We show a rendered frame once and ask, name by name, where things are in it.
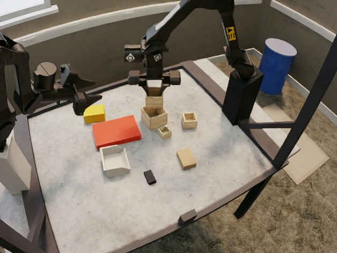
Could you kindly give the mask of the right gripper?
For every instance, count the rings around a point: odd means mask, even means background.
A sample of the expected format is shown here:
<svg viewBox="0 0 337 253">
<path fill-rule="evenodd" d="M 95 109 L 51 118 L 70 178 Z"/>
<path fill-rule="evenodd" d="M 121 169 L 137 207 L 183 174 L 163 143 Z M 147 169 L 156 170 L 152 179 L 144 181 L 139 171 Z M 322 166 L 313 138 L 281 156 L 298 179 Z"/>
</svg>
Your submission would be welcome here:
<svg viewBox="0 0 337 253">
<path fill-rule="evenodd" d="M 145 90 L 148 96 L 148 80 L 162 80 L 160 87 L 160 96 L 167 87 L 170 87 L 171 85 L 181 85 L 180 71 L 170 71 L 170 73 L 163 73 L 163 62 L 159 65 L 150 65 L 146 63 L 146 74 L 139 75 L 139 72 L 140 70 L 129 72 L 128 84 L 138 84 L 139 87 L 142 87 Z"/>
</svg>

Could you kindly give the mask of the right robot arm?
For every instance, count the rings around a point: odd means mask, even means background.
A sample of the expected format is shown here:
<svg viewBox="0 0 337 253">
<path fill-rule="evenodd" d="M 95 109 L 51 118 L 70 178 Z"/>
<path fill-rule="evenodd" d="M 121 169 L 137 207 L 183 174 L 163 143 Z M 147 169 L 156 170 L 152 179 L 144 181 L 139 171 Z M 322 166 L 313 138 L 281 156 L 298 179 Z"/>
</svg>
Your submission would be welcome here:
<svg viewBox="0 0 337 253">
<path fill-rule="evenodd" d="M 166 45 L 172 31 L 196 8 L 218 10 L 227 40 L 223 47 L 228 65 L 235 68 L 237 76 L 246 82 L 257 75 L 246 50 L 240 49 L 233 12 L 234 0 L 182 0 L 161 22 L 150 27 L 141 39 L 141 44 L 124 46 L 124 63 L 150 65 L 163 62 L 163 52 L 169 52 Z M 146 58 L 144 58 L 146 55 Z"/>
</svg>

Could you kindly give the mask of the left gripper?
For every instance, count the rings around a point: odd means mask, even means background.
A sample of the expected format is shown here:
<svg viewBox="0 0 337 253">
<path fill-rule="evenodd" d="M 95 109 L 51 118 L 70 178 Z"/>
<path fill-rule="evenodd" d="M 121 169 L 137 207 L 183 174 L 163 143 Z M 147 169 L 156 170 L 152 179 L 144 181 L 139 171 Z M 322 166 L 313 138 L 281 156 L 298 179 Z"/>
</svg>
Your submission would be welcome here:
<svg viewBox="0 0 337 253">
<path fill-rule="evenodd" d="M 69 101 L 69 103 L 73 101 L 72 107 L 75 115 L 83 116 L 86 108 L 101 100 L 102 95 L 88 95 L 84 91 L 83 93 L 77 93 L 77 90 L 95 85 L 95 83 L 95 81 L 78 76 L 73 84 L 74 91 L 65 91 L 58 88 L 61 83 L 56 81 L 54 84 L 54 102 L 58 105 L 60 101 Z"/>
</svg>

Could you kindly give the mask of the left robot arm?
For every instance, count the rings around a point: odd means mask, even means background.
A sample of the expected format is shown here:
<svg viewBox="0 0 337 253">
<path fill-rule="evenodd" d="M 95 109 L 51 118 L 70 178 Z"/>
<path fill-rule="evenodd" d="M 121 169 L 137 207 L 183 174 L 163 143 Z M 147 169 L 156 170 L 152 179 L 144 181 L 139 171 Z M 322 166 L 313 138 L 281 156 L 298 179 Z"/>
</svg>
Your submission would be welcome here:
<svg viewBox="0 0 337 253">
<path fill-rule="evenodd" d="M 11 50 L 10 50 L 11 49 Z M 16 89 L 13 99 L 23 115 L 30 115 L 39 108 L 40 103 L 54 102 L 54 82 L 56 66 L 43 62 L 33 72 L 34 81 L 30 78 L 29 53 L 20 43 L 0 32 L 0 152 L 3 153 L 6 139 L 15 126 L 16 111 L 6 95 L 5 65 L 12 65 Z M 74 82 L 78 77 L 76 67 L 70 63 L 60 66 L 61 83 L 58 88 L 74 91 Z M 8 101 L 8 104 L 7 104 Z"/>
</svg>

